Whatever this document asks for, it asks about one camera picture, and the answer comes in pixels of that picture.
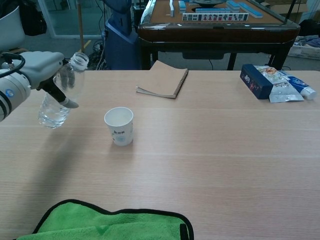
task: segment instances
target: toothpaste tube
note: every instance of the toothpaste tube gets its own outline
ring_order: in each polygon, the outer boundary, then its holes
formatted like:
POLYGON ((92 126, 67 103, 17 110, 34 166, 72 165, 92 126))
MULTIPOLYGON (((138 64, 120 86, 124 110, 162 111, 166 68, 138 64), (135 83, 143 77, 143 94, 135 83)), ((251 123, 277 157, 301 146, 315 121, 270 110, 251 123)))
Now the toothpaste tube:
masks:
POLYGON ((285 71, 279 72, 306 99, 313 100, 317 96, 317 92, 304 81, 295 76, 289 75, 285 71))
POLYGON ((271 103, 304 100, 301 94, 287 81, 283 74, 274 67, 255 66, 255 68, 273 84, 272 91, 269 95, 271 103))

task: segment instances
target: spiral binding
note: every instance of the spiral binding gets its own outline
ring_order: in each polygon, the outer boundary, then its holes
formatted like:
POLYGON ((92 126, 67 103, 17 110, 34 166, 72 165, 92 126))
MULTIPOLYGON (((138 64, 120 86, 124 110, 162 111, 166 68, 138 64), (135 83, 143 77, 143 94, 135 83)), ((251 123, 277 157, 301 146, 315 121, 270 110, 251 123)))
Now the spiral binding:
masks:
POLYGON ((185 72, 184 72, 184 74, 183 74, 183 76, 182 76, 182 78, 181 78, 181 80, 180 80, 180 82, 179 82, 178 86, 176 87, 176 89, 175 89, 175 91, 174 91, 173 95, 175 95, 175 96, 177 96, 177 95, 178 95, 178 93, 180 92, 180 89, 181 89, 181 87, 182 87, 182 84, 184 84, 184 81, 185 81, 185 80, 186 80, 186 78, 187 78, 188 73, 189 73, 189 70, 188 70, 188 69, 187 69, 187 70, 185 70, 185 72))

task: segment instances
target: notebook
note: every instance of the notebook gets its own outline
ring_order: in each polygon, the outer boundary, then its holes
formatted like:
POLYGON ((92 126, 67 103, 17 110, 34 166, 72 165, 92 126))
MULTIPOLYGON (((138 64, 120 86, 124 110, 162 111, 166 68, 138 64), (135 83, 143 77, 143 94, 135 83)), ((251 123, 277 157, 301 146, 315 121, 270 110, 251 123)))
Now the notebook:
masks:
POLYGON ((135 90, 141 94, 175 99, 188 72, 188 69, 177 69, 161 61, 156 61, 149 70, 149 77, 142 79, 135 90))

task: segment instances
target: dark blue box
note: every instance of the dark blue box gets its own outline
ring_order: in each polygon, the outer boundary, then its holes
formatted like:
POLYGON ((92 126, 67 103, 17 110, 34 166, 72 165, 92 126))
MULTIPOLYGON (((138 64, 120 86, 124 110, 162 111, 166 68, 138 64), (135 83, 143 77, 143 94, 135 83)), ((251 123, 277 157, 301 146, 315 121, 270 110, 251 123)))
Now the dark blue box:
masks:
POLYGON ((242 66, 240 78, 257 99, 268 99, 274 85, 252 64, 242 66))

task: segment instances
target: white paper cup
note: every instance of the white paper cup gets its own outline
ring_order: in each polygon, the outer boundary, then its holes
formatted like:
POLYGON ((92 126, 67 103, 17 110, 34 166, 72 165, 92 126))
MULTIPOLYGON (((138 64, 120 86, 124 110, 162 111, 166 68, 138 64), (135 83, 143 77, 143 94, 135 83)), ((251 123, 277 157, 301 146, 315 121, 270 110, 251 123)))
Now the white paper cup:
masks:
POLYGON ((113 142, 126 146, 134 139, 134 113, 127 107, 115 107, 104 115, 104 122, 109 127, 113 142))

